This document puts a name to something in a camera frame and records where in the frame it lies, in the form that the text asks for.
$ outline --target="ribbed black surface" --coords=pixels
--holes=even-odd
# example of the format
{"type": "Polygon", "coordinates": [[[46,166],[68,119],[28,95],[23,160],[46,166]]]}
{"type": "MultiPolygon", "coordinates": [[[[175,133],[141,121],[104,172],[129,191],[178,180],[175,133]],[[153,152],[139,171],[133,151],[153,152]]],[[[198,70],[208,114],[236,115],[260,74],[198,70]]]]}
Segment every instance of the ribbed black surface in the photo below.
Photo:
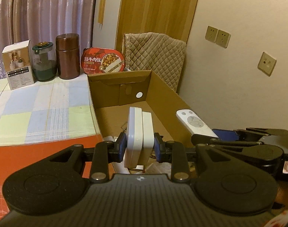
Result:
{"type": "Polygon", "coordinates": [[[66,211],[38,217],[12,211],[0,227],[261,227],[272,217],[268,212],[250,217],[220,214],[203,205],[190,186],[172,183],[166,175],[116,174],[108,183],[92,185],[66,211]]]}

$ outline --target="small cardboard package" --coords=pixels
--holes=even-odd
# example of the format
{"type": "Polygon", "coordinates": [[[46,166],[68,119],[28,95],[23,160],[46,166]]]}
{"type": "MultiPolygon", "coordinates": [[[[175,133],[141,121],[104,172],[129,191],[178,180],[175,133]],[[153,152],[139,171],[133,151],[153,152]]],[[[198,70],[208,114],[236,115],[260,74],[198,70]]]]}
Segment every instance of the small cardboard package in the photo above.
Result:
{"type": "Polygon", "coordinates": [[[153,130],[163,135],[164,141],[193,146],[190,132],[176,117],[178,110],[191,108],[153,71],[93,74],[88,75],[88,83],[97,134],[119,136],[121,126],[126,127],[129,107],[140,107],[151,112],[153,130]]]}
{"type": "Polygon", "coordinates": [[[6,46],[2,58],[10,89],[17,89],[34,83],[30,66],[30,40],[6,46]]]}

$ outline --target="brown thermos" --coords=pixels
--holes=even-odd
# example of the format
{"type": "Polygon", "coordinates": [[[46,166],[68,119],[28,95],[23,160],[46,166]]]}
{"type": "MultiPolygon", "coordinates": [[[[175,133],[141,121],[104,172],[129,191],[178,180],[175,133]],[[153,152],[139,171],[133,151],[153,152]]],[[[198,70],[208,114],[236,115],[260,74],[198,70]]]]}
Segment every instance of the brown thermos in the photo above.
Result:
{"type": "Polygon", "coordinates": [[[59,77],[73,79],[80,75],[79,35],[62,34],[56,37],[56,55],[59,77]]]}

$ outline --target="open cardboard box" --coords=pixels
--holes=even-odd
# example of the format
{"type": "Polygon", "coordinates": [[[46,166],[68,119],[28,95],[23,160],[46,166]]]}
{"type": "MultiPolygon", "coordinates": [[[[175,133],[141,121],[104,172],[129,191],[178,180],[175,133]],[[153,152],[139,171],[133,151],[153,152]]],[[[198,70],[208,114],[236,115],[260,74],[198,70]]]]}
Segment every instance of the open cardboard box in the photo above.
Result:
{"type": "Polygon", "coordinates": [[[97,134],[119,136],[128,120],[129,107],[151,112],[154,132],[164,141],[191,144],[191,134],[176,117],[190,107],[153,71],[114,72],[88,75],[91,115],[97,134]]]}

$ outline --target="electrical outlet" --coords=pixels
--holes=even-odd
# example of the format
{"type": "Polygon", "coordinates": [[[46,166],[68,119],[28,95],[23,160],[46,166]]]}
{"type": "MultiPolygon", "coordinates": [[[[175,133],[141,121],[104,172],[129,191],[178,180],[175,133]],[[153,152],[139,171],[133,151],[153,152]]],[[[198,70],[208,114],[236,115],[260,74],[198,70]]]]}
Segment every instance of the electrical outlet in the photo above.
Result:
{"type": "Polygon", "coordinates": [[[219,30],[217,33],[217,38],[215,40],[215,43],[218,46],[221,46],[226,49],[230,40],[230,36],[231,35],[228,32],[219,30]]]}
{"type": "Polygon", "coordinates": [[[205,39],[214,43],[215,39],[217,37],[217,32],[218,32],[217,28],[208,26],[207,31],[206,31],[206,35],[205,35],[205,39]]]}
{"type": "Polygon", "coordinates": [[[276,60],[267,53],[263,52],[257,67],[268,76],[271,76],[275,64],[276,60]]]}

